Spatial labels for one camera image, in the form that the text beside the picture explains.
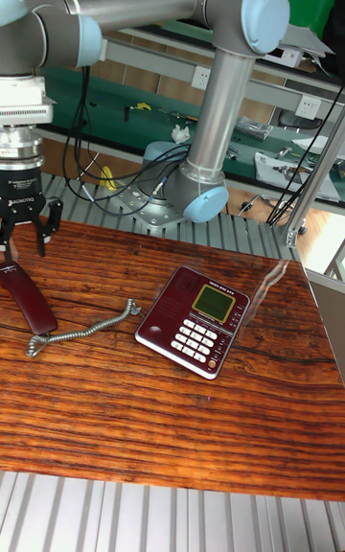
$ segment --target black cable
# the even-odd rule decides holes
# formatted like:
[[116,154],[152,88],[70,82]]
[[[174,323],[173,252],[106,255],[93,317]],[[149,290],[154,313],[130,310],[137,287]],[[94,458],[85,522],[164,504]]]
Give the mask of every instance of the black cable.
[[[133,210],[132,212],[129,212],[129,213],[115,214],[115,213],[109,212],[107,209],[102,207],[102,205],[100,205],[99,203],[100,203],[100,201],[109,200],[109,199],[111,199],[115,196],[119,196],[132,183],[134,183],[137,179],[139,179],[139,177],[141,177],[144,172],[147,172],[148,170],[153,169],[155,167],[159,167],[160,164],[163,164],[164,166],[163,166],[162,171],[157,175],[157,177],[160,177],[160,175],[170,165],[173,165],[173,168],[172,168],[172,170],[169,171],[168,175],[165,175],[162,178],[161,184],[160,184],[160,187],[162,187],[164,185],[165,181],[168,179],[168,177],[178,167],[180,162],[187,157],[188,151],[189,151],[189,148],[190,148],[190,144],[182,144],[182,145],[178,146],[178,148],[176,148],[176,149],[168,149],[167,151],[164,151],[161,154],[159,154],[159,156],[157,156],[154,160],[148,162],[148,164],[145,167],[143,167],[142,169],[140,169],[139,171],[128,173],[127,175],[121,175],[121,176],[117,176],[117,177],[107,177],[107,176],[99,177],[98,175],[93,175],[91,172],[89,172],[87,170],[87,168],[85,169],[81,165],[81,142],[82,142],[82,130],[83,130],[83,127],[84,127],[84,113],[86,113],[86,123],[88,123],[89,132],[91,132],[91,123],[90,123],[88,108],[87,108],[87,105],[86,105],[87,89],[88,89],[89,79],[90,79],[90,67],[83,67],[83,69],[82,69],[82,84],[81,84],[80,101],[79,101],[79,104],[77,106],[76,113],[75,113],[73,121],[72,121],[72,125],[71,125],[70,130],[69,130],[68,135],[67,135],[67,139],[66,139],[65,146],[64,146],[64,151],[63,151],[63,156],[62,156],[62,170],[63,170],[63,176],[64,176],[64,179],[65,179],[65,183],[66,183],[67,187],[69,188],[69,190],[74,194],[74,196],[76,196],[77,198],[80,198],[81,200],[85,200],[85,201],[91,200],[92,203],[95,204],[104,213],[107,213],[107,214],[109,214],[111,216],[115,216],[115,217],[131,216],[133,214],[136,214],[136,213],[140,212],[142,209],[144,209],[150,203],[150,201],[153,199],[156,188],[153,190],[152,194],[149,196],[149,199],[147,200],[147,202],[144,205],[142,205],[138,209]],[[116,180],[121,180],[121,179],[131,178],[130,181],[127,184],[125,184],[124,187],[121,188],[120,190],[117,189],[117,191],[113,195],[101,196],[99,198],[94,198],[91,194],[89,194],[88,191],[86,190],[86,187],[81,182],[80,182],[81,187],[86,191],[87,196],[82,196],[80,193],[76,192],[70,184],[70,178],[67,176],[67,171],[66,171],[66,157],[67,157],[67,151],[69,150],[69,142],[72,138],[72,135],[73,135],[73,138],[75,140],[75,143],[74,143],[74,158],[75,158],[75,162],[76,162],[76,166],[77,166],[78,174],[79,174],[78,180],[81,180],[81,177],[84,174],[87,174],[87,175],[89,175],[91,177],[94,177],[95,179],[98,179],[98,180],[100,180],[100,179],[104,179],[104,180],[115,180],[115,179]],[[181,148],[185,149],[184,153],[182,153],[182,154],[181,154]],[[91,160],[93,162],[95,162],[95,159],[92,158],[92,156],[90,154],[89,144],[88,144],[88,153],[89,153],[89,156],[91,157]]]
[[[157,158],[155,160],[152,160],[150,163],[148,163],[145,167],[143,167],[143,169],[141,169],[139,172],[137,172],[135,174],[135,176],[121,189],[121,190],[117,190],[113,195],[108,195],[108,196],[100,196],[100,198],[97,198],[95,199],[96,201],[103,201],[103,200],[108,200],[109,198],[114,198],[115,196],[119,196],[122,192],[124,192],[131,184],[133,184],[137,178],[142,175],[145,171],[147,171],[148,169],[151,169],[152,167],[156,167],[158,166],[159,164],[163,164],[163,163],[167,163],[167,158],[162,158],[161,160],[158,160],[158,158],[160,158],[161,156],[166,156],[167,153],[169,153],[170,151],[173,151],[174,152],[174,155],[173,156],[177,156],[178,155],[178,163],[177,163],[177,160],[174,160],[173,159],[173,156],[171,157],[168,157],[168,160],[170,160],[170,162],[168,162],[168,166],[170,164],[176,164],[177,163],[177,166],[180,164],[181,160],[184,160],[186,157],[187,157],[187,154],[188,154],[188,151],[186,151],[186,153],[184,154],[184,156],[182,158],[180,158],[180,152],[177,151],[177,150],[168,150],[166,152],[163,152],[162,154],[160,154],[160,156],[157,156]],[[70,179],[65,176],[65,168],[64,168],[64,177],[65,177],[65,182],[66,182],[66,185],[68,187],[68,189],[77,197],[77,198],[80,198],[81,200],[89,200],[89,198],[85,197],[85,196],[82,196],[80,195],[78,192],[76,192],[71,184],[70,184]]]
[[271,213],[269,214],[267,220],[266,220],[266,223],[269,224],[270,226],[273,226],[273,224],[277,223],[278,221],[280,221],[282,215],[286,212],[286,210],[288,209],[289,205],[300,195],[302,194],[304,188],[306,187],[309,179],[310,179],[310,175],[308,176],[308,178],[306,179],[306,181],[304,182],[304,184],[302,184],[300,186],[300,188],[298,188],[298,190],[292,194],[292,196],[285,202],[285,204],[279,208],[279,205],[281,204],[284,196],[286,194],[288,194],[288,189],[295,177],[296,174],[298,174],[298,170],[300,169],[303,161],[305,160],[307,154],[309,153],[309,150],[312,148],[316,138],[319,136],[322,128],[324,127],[324,125],[326,124],[327,120],[329,119],[335,105],[336,105],[336,102],[339,98],[339,96],[341,95],[342,91],[343,91],[343,86],[338,90],[334,100],[333,100],[333,103],[329,109],[329,111],[327,112],[327,115],[326,117],[324,118],[322,124],[319,126],[318,130],[316,130],[316,133],[315,135],[313,136],[313,138],[311,139],[311,143],[309,144],[309,146],[307,147],[307,149],[304,151],[304,153],[302,154],[300,160],[299,160],[299,163],[297,165],[296,168],[293,167],[293,173],[292,173],[292,176],[287,184],[287,186],[285,187],[284,191],[282,192],[279,200],[277,201],[277,204],[276,206],[274,207],[274,209],[272,209]]

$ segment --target yellow object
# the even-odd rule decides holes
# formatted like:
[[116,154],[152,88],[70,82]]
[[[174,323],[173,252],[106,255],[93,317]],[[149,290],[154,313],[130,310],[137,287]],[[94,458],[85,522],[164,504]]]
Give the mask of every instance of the yellow object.
[[116,184],[113,179],[113,174],[109,167],[102,168],[102,175],[103,177],[101,177],[100,179],[100,186],[105,186],[110,191],[116,190]]
[[134,109],[143,109],[143,110],[148,109],[149,111],[152,111],[152,109],[150,108],[150,105],[147,103],[137,103]]

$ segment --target light blue joint cap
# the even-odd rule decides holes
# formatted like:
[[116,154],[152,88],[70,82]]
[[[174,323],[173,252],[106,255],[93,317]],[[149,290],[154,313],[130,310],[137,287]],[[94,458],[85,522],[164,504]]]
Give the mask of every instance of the light blue joint cap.
[[89,15],[78,15],[80,22],[79,66],[90,66],[100,59],[102,51],[102,32],[98,23]]
[[155,160],[161,153],[177,149],[173,141],[152,141],[147,145],[144,153],[144,160]]
[[192,222],[207,222],[222,210],[228,197],[227,188],[217,186],[192,200],[184,209],[183,216]]
[[[155,160],[163,153],[168,153],[168,151],[174,151],[176,153],[174,160],[178,160],[178,145],[176,143],[173,143],[173,141],[152,141],[152,143],[149,143],[145,149],[144,160]],[[182,158],[182,156],[186,153],[186,148],[182,148],[180,153]]]
[[6,26],[27,15],[25,0],[0,0],[0,26]]
[[257,54],[275,50],[289,21],[288,0],[242,0],[241,25],[249,47]]

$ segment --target cable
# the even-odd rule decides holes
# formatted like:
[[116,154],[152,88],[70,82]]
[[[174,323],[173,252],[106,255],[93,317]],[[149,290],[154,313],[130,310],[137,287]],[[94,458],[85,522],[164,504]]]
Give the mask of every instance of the cable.
[[253,204],[253,202],[254,202],[257,198],[260,198],[260,196],[261,196],[261,195],[253,196],[253,198],[251,198],[251,199],[249,200],[249,202],[248,202],[246,205],[244,205],[244,207],[242,207],[240,213],[237,214],[237,217],[239,217],[246,209],[250,209],[251,206],[252,206],[252,204]]
[[342,91],[343,91],[343,86],[338,90],[338,92],[337,92],[337,94],[336,94],[336,96],[335,96],[335,98],[334,98],[334,100],[333,100],[333,103],[332,103],[332,105],[331,105],[331,107],[330,107],[330,109],[329,109],[329,111],[328,111],[326,117],[324,118],[322,124],[319,126],[318,130],[316,130],[315,135],[314,135],[313,138],[311,139],[310,145],[307,147],[307,149],[306,149],[306,150],[304,151],[304,153],[302,154],[302,156],[301,156],[301,158],[300,158],[300,160],[299,160],[299,163],[298,163],[297,167],[296,167],[296,168],[293,168],[293,169],[294,169],[294,172],[293,172],[293,174],[292,174],[292,176],[291,176],[291,178],[290,178],[290,180],[289,180],[287,186],[285,187],[284,191],[282,192],[282,194],[281,194],[281,196],[280,196],[280,198],[279,198],[279,200],[278,200],[278,202],[277,202],[277,205],[274,207],[274,209],[272,209],[271,213],[269,214],[269,216],[268,216],[268,218],[267,218],[267,220],[266,220],[266,223],[269,224],[270,226],[273,226],[273,224],[275,224],[275,223],[277,223],[278,221],[280,221],[282,215],[283,215],[283,214],[286,212],[286,210],[288,209],[288,206],[289,206],[289,205],[290,205],[300,194],[302,194],[304,188],[306,187],[306,185],[307,185],[307,183],[308,183],[308,181],[309,181],[309,179],[310,179],[310,176],[308,176],[308,178],[306,179],[306,181],[304,182],[304,184],[302,184],[302,185],[300,186],[300,188],[298,188],[298,190],[297,190],[295,193],[292,194],[292,196],[285,202],[285,204],[284,204],[282,207],[280,207],[280,204],[281,204],[281,202],[282,202],[284,196],[285,196],[286,194],[288,194],[288,192],[289,192],[288,189],[289,189],[289,187],[290,187],[290,185],[291,185],[291,183],[292,183],[292,181],[293,181],[295,175],[298,174],[298,170],[300,169],[300,167],[301,167],[303,161],[305,160],[305,158],[306,158],[306,156],[307,156],[309,150],[312,148],[312,146],[313,146],[313,144],[314,144],[316,138],[318,137],[318,135],[320,134],[322,128],[324,127],[324,125],[326,124],[327,120],[329,119],[329,117],[330,117],[330,115],[331,115],[331,113],[332,113],[332,111],[333,111],[333,109],[334,109],[334,107],[335,107],[335,105],[336,105],[336,102],[337,102],[339,96],[341,95]]
[[[35,334],[29,341],[26,355],[27,357],[34,358],[49,343],[57,343],[59,341],[70,341],[72,339],[80,339],[83,337],[88,337],[91,334],[96,333],[97,331],[102,331],[103,329],[107,329],[109,326],[122,322],[130,314],[137,315],[138,313],[140,313],[140,311],[141,311],[141,307],[136,306],[134,299],[127,299],[126,307],[120,315],[112,317],[109,320],[104,320],[103,322],[98,322],[93,326],[89,327],[88,329],[86,329],[85,331],[72,331],[70,333],[51,334],[51,335],[49,335],[48,333],[46,335]],[[36,347],[37,343],[41,343],[42,345],[39,348],[37,348]]]
[[[85,168],[81,164],[81,142],[82,142],[82,130],[85,124],[85,121],[83,119],[84,113],[86,113],[86,123],[88,123],[89,133],[91,133],[91,124],[90,124],[90,117],[86,105],[86,98],[87,98],[87,89],[90,79],[90,68],[84,67],[82,69],[82,85],[81,85],[81,95],[80,95],[80,101],[77,106],[76,113],[74,115],[71,128],[68,132],[67,139],[64,146],[63,156],[62,156],[62,170],[63,170],[63,176],[65,179],[65,183],[68,187],[68,189],[73,193],[74,196],[81,200],[91,200],[91,202],[96,205],[101,211],[104,213],[107,213],[114,217],[123,217],[123,216],[131,216],[133,214],[136,214],[140,211],[142,211],[149,203],[152,201],[153,197],[159,192],[159,190],[164,186],[165,182],[167,181],[168,177],[171,175],[171,173],[177,168],[179,163],[183,161],[189,152],[190,144],[182,144],[178,146],[178,148],[175,149],[168,149],[167,151],[162,152],[159,156],[157,156],[154,160],[148,162],[148,164],[140,169],[139,171],[128,173],[125,175],[117,176],[117,177],[111,177],[113,180],[124,180],[129,179],[128,183],[126,183],[122,188],[117,189],[117,191],[112,195],[107,196],[100,196],[98,198],[93,197],[88,190],[86,189],[86,186],[81,183],[81,178],[84,175],[88,175],[90,177],[93,177],[95,179],[100,180],[101,178],[98,175],[94,175],[92,172],[90,172],[88,169],[89,167],[95,163],[100,170],[102,171],[102,167],[96,162],[96,159],[98,157],[98,154],[96,154],[95,157],[91,156],[90,150],[89,150],[89,143],[88,143],[88,153],[91,158],[91,163]],[[72,187],[70,183],[70,178],[67,176],[66,171],[66,157],[67,157],[67,151],[69,150],[69,142],[71,138],[74,138],[74,159],[76,163],[76,167],[78,170],[78,178],[77,180],[80,181],[81,187],[84,190],[86,196],[82,196],[79,192],[76,192],[74,188]],[[110,212],[108,209],[105,209],[102,205],[100,205],[100,201],[106,201],[109,200],[115,196],[121,195],[126,189],[128,189],[135,181],[137,181],[142,175],[147,172],[148,170],[151,170],[155,167],[159,167],[160,165],[163,165],[162,171],[156,176],[156,178],[160,177],[160,175],[165,172],[170,165],[173,165],[172,169],[168,172],[168,174],[164,175],[159,184],[154,188],[153,192],[149,195],[148,200],[144,205],[137,208],[136,210],[133,210],[128,213],[113,213]],[[107,175],[102,177],[103,180],[110,179]]]
[[[167,154],[170,153],[171,151],[173,151],[173,155],[172,156],[168,156],[167,157]],[[142,175],[144,172],[148,171],[149,169],[151,168],[154,168],[156,166],[159,166],[159,164],[163,164],[163,163],[167,163],[167,158],[169,160],[168,162],[168,165],[166,165],[164,167],[164,169],[170,164],[175,164],[177,162],[177,160],[174,160],[174,158],[176,156],[178,156],[178,164],[181,162],[181,160],[184,160],[184,158],[187,156],[188,154],[188,150],[186,150],[186,152],[183,154],[182,158],[181,158],[181,153],[180,151],[177,152],[176,150],[174,149],[171,149],[171,150],[168,150],[166,152],[163,152],[162,154],[160,154],[159,156],[157,156],[157,158],[155,160],[152,160],[151,162],[149,162],[143,169],[141,169],[140,171],[134,173],[134,177],[121,189],[121,190],[117,190],[113,195],[108,195],[108,196],[101,196],[100,198],[93,198],[93,202],[94,201],[103,201],[103,200],[108,200],[109,198],[114,198],[115,196],[119,196],[122,192],[124,192],[131,184],[133,184],[140,175]],[[69,178],[66,176],[65,174],[65,171],[64,171],[64,178],[65,178],[65,181],[66,181],[66,185],[68,187],[68,189],[77,197],[77,198],[80,198],[81,200],[88,200],[87,198],[85,198],[84,196],[80,195],[78,192],[76,192],[70,182],[69,182]]]

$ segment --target white object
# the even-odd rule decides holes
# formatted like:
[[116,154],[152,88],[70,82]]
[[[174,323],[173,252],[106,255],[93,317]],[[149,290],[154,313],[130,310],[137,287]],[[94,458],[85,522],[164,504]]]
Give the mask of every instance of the white object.
[[[312,141],[311,137],[309,137],[308,139],[292,139],[292,143],[295,143],[296,146],[298,146],[299,148],[302,148],[302,150],[306,150],[310,146],[311,141]],[[310,152],[320,154],[323,148],[325,147],[327,141],[328,141],[328,137],[319,135],[318,137],[316,137],[314,143],[312,144],[310,148]],[[345,160],[345,143],[343,144],[336,158],[338,158],[339,160]]]
[[279,44],[278,48],[282,54],[280,56],[273,56],[272,54],[266,54],[264,56],[265,60],[269,62],[275,62],[276,64],[283,64],[284,66],[289,66],[291,69],[298,66],[303,58],[304,51],[299,50],[296,47],[286,47],[281,48]]
[[207,83],[210,77],[211,69],[208,69],[206,66],[197,66],[195,68],[195,73],[192,79],[192,88],[197,88],[198,90],[206,90]]
[[175,128],[172,131],[173,140],[178,143],[184,143],[191,137],[189,128],[186,126],[181,130],[181,127],[176,124]]
[[53,104],[42,77],[0,80],[0,126],[53,122]]
[[307,118],[307,120],[313,120],[320,106],[321,99],[317,99],[314,96],[303,95],[295,115],[300,118]]
[[288,24],[287,32],[285,33],[280,47],[295,47],[303,50],[311,56],[319,56],[323,58],[326,54],[334,52],[320,39],[317,34],[311,31],[306,26],[293,26]]
[[25,0],[0,0],[0,26],[11,24],[28,12]]
[[[274,167],[290,167],[296,169],[297,165],[291,162],[284,162],[284,160],[277,160],[276,158],[269,158],[268,156],[256,152],[254,156],[255,168],[256,168],[256,178],[258,181],[263,181],[265,184],[270,186],[277,186],[284,190],[288,185],[289,178],[285,176],[283,172],[276,171]],[[302,184],[307,181],[309,173],[300,172],[298,175],[301,178]],[[292,181],[289,185],[289,190],[291,192],[296,192],[301,186],[301,183]],[[332,202],[339,202],[340,196],[337,193],[334,184],[332,183],[330,176],[327,175],[325,181],[323,182],[319,192],[318,198],[323,198],[325,200],[331,200]]]

